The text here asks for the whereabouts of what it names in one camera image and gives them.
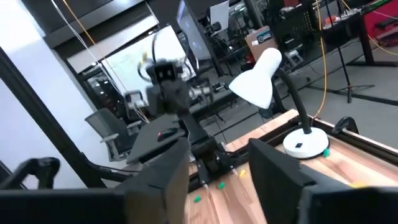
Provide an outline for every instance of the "gray floor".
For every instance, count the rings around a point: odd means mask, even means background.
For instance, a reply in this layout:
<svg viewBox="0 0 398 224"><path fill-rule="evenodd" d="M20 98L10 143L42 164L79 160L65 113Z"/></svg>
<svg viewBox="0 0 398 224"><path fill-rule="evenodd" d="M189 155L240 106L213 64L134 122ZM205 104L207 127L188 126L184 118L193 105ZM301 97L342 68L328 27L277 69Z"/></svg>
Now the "gray floor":
<svg viewBox="0 0 398 224"><path fill-rule="evenodd" d="M398 48L389 50L398 52ZM355 42L350 44L349 47L346 47L343 50L343 55L347 62L358 57L360 55L360 45ZM374 51L374 58L375 60L398 61L398 56L389 55L381 50ZM340 60L338 57L336 58L335 53L328 55L327 62L329 68L328 71L336 70L336 68L341 66ZM312 67L315 71L313 71L313 69L310 67L306 67L293 74L296 85L303 84L300 83L300 79L302 77L311 77L312 80L322 77L322 61L314 61L312 63ZM390 100L398 100L398 68L347 68L352 85L375 85L374 88L358 90L356 93L388 98ZM328 87L333 89L343 88L346 85L342 69L338 69L337 71L329 74L327 81ZM318 86L323 86L323 79L319 80L315 84ZM322 101L322 95L323 92L318 90L311 90L308 88L300 90L300 96L303 99L308 114L314 115L318 111ZM294 108L294 104L290 97L284 99L284 105L286 108ZM256 111L257 108L255 106L249 106L248 103L243 101L239 102L232 109L221 113L221 116L226 120L226 122L223 123L218 120L218 124L220 125L221 129L227 128L232 124L237 123L240 119L255 113ZM328 93L326 96L325 105L319 117L330 123L336 123L344 116L351 116L356 120L359 133L363 136L398 148L396 128L398 124L398 120L396 119L398 116L398 108L396 106L360 100L357 98L353 98L353 102L351 104L347 104L345 96ZM243 134L246 134L250 130L262 125L263 122L266 121L263 121L258 114L255 114L249 119L224 131L226 141L230 142L242 136ZM209 134L217 133L220 130L215 122L211 123L211 121L208 121L208 124L205 126L205 129L209 132ZM216 135L216 138L219 141L225 141L222 134Z"/></svg>

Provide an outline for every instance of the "lamp shade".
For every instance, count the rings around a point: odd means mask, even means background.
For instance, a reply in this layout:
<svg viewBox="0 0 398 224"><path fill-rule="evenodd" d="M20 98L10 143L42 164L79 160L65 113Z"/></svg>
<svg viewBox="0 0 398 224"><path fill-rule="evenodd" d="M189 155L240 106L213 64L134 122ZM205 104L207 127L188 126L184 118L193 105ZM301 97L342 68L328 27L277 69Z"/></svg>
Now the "lamp shade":
<svg viewBox="0 0 398 224"><path fill-rule="evenodd" d="M268 109L272 99L271 78L281 61L279 50L265 49L253 69L238 75L229 84L229 89L242 99Z"/></svg>

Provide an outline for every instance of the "cardboard box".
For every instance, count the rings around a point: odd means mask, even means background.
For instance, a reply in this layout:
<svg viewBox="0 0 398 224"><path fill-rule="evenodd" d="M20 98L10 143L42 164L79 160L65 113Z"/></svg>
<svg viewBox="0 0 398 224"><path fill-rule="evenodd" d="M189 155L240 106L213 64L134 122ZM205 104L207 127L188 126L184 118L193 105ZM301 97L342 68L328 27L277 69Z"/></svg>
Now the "cardboard box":
<svg viewBox="0 0 398 224"><path fill-rule="evenodd" d="M278 48L269 26L261 27L247 35L245 39L256 61L265 49L269 47Z"/></svg>

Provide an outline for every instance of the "lamp base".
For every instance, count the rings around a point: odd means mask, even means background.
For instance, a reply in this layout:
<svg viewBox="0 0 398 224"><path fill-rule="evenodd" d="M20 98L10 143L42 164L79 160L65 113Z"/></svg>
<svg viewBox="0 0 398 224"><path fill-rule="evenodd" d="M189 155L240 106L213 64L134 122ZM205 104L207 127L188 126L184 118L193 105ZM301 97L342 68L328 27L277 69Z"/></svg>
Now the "lamp base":
<svg viewBox="0 0 398 224"><path fill-rule="evenodd" d="M289 133L283 142L285 152L297 159L308 159L321 154L329 146L329 139L322 129L311 128L304 134L302 128Z"/></svg>

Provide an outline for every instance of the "whiteboard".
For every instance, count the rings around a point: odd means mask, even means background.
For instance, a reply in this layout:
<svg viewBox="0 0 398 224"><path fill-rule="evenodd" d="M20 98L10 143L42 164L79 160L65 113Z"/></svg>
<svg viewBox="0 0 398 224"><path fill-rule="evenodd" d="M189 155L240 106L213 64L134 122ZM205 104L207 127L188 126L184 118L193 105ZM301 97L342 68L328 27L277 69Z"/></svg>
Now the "whiteboard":
<svg viewBox="0 0 398 224"><path fill-rule="evenodd" d="M139 103L138 106L148 104L146 88L152 86L152 83L143 80L138 75L137 65L142 60L142 54L145 52L149 58L152 58L153 38L154 34L110 56L106 59L107 62L104 60L101 61L122 95L127 91L141 91L144 101ZM155 42L155 56L157 60L162 58L176 60L185 57L184 49L171 26L167 26L158 32ZM190 62L187 61L187 63L193 73L192 76L195 76L196 74ZM149 78L144 66L141 69L141 73L143 76ZM184 67L183 73L183 79L190 78L188 68Z"/></svg>

